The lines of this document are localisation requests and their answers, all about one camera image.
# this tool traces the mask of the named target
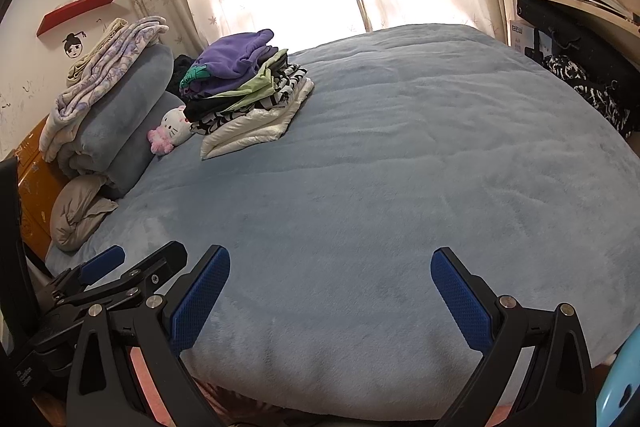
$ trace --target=wall sticker of girl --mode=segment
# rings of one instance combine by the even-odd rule
[[[66,56],[69,58],[79,57],[82,53],[82,41],[78,38],[78,35],[86,38],[85,32],[69,33],[63,41],[65,43]]]

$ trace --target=yellow folded cloth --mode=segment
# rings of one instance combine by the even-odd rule
[[[100,41],[94,46],[94,48],[81,57],[69,70],[69,74],[66,77],[66,87],[73,86],[80,81],[82,77],[82,72],[84,71],[84,67],[89,63],[91,57],[97,54],[98,50],[103,47],[111,38],[117,33],[118,30],[124,28],[129,24],[126,20],[117,18],[114,20],[108,28],[104,31],[102,38]]]

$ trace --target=blue-gray blanket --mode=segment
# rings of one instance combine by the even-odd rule
[[[363,419],[439,417],[480,358],[431,282],[438,247],[524,306],[572,303],[593,364],[640,322],[640,159],[571,87],[466,26],[382,30],[292,61],[316,89],[280,140],[203,162],[195,137],[156,158],[50,269],[118,244],[114,279],[172,239],[191,269],[223,245],[231,276],[182,354],[190,370]]]

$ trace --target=orange wooden headboard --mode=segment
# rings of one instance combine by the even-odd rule
[[[46,163],[38,151],[44,118],[15,150],[18,156],[18,192],[22,202],[22,240],[44,260],[51,236],[51,209],[69,179],[60,171],[57,162]]]

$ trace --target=plush toy face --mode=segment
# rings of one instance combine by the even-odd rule
[[[184,105],[176,107],[169,111],[164,117],[160,127],[164,127],[167,131],[167,136],[172,145],[178,146],[187,141],[191,136],[191,124],[184,117]]]

